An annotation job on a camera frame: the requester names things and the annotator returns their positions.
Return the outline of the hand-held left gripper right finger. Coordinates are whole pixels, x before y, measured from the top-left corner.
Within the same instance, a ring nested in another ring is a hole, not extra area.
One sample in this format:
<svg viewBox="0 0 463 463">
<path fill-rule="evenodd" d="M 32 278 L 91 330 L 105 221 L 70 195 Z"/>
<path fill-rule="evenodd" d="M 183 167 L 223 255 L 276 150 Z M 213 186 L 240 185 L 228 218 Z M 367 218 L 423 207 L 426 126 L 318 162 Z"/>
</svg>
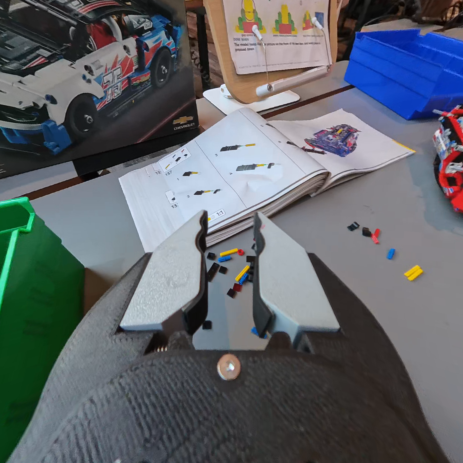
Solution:
<svg viewBox="0 0 463 463">
<path fill-rule="evenodd" d="M 295 347 L 303 333 L 336 333 L 339 322 L 307 251 L 261 212 L 254 215 L 252 314 L 263 339 L 288 335 Z"/>
</svg>

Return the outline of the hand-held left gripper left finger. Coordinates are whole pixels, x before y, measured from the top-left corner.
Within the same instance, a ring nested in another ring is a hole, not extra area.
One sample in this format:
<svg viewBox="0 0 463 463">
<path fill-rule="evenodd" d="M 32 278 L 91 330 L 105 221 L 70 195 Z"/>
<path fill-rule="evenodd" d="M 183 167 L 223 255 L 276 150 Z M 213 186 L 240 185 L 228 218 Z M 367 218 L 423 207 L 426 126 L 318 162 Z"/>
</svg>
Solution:
<svg viewBox="0 0 463 463">
<path fill-rule="evenodd" d="M 151 253 L 120 322 L 122 330 L 194 335 L 207 318 L 207 211 L 199 211 Z"/>
</svg>

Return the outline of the instruction booklet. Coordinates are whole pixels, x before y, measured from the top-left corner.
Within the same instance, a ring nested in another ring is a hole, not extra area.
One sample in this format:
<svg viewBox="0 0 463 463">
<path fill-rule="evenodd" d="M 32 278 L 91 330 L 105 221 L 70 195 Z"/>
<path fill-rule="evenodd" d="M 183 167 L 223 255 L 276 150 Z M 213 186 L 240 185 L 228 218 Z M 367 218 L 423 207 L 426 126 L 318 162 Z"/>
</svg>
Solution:
<svg viewBox="0 0 463 463">
<path fill-rule="evenodd" d="M 252 227 L 257 211 L 269 217 L 414 152 L 343 109 L 268 122 L 245 108 L 119 183 L 152 252 L 202 210 L 213 245 Z"/>
</svg>

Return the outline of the partly built toy car model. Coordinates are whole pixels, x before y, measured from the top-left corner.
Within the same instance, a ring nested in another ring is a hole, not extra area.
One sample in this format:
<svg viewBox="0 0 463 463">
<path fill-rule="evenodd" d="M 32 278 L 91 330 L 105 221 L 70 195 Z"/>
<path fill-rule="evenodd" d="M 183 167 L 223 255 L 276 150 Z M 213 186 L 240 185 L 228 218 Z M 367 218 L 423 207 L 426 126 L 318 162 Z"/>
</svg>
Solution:
<svg viewBox="0 0 463 463">
<path fill-rule="evenodd" d="M 455 212 L 463 213 L 463 108 L 449 112 L 434 110 L 439 127 L 433 135 L 436 157 L 433 171 L 436 182 Z"/>
</svg>

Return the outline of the green plastic bin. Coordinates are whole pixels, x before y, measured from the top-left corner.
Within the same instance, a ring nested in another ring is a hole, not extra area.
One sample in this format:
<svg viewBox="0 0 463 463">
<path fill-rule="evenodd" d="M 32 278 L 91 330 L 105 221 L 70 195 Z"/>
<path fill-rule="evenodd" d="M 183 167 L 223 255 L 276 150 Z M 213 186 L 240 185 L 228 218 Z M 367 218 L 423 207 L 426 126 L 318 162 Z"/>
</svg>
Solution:
<svg viewBox="0 0 463 463">
<path fill-rule="evenodd" d="M 83 317 L 84 265 L 27 197 L 0 204 L 0 461 L 22 437 Z"/>
</svg>

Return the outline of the wooden document stand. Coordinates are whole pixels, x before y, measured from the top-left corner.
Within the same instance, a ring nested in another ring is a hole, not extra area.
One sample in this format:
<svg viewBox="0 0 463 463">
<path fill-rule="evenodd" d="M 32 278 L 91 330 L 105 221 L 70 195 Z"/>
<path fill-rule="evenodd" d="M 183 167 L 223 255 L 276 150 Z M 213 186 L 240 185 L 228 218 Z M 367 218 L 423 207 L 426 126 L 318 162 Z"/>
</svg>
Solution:
<svg viewBox="0 0 463 463">
<path fill-rule="evenodd" d="M 240 103 L 255 103 L 325 77 L 331 71 L 337 57 L 338 18 L 341 4 L 342 1 L 329 1 L 328 31 L 332 64 L 238 75 L 230 53 L 223 1 L 203 1 L 223 80 L 231 96 Z"/>
</svg>

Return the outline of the black toy car set box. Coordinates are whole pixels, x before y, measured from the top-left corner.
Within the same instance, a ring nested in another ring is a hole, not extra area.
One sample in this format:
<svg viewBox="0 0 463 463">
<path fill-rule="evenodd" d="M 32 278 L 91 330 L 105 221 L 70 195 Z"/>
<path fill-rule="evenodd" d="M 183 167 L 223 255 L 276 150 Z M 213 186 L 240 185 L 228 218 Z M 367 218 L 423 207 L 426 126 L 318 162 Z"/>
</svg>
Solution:
<svg viewBox="0 0 463 463">
<path fill-rule="evenodd" d="M 0 3 L 1 179 L 199 126 L 184 1 Z"/>
</svg>

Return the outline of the blue plastic bin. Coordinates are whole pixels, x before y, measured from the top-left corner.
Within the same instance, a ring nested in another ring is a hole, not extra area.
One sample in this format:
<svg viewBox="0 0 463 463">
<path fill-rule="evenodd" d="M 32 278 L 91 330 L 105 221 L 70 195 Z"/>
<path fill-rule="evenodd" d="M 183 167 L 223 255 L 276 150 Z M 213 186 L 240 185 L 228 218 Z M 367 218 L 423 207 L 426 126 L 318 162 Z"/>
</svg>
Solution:
<svg viewBox="0 0 463 463">
<path fill-rule="evenodd" d="M 406 120 L 463 102 L 463 42 L 420 29 L 357 32 L 344 80 Z"/>
</svg>

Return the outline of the printed instruction sheet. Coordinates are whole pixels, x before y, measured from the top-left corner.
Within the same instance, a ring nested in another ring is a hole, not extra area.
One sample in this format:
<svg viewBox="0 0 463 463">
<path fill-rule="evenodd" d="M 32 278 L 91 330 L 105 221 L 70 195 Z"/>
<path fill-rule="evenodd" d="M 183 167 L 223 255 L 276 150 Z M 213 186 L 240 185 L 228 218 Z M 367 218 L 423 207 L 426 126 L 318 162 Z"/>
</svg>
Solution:
<svg viewBox="0 0 463 463">
<path fill-rule="evenodd" d="M 332 64 L 329 1 L 224 0 L 238 75 Z"/>
</svg>

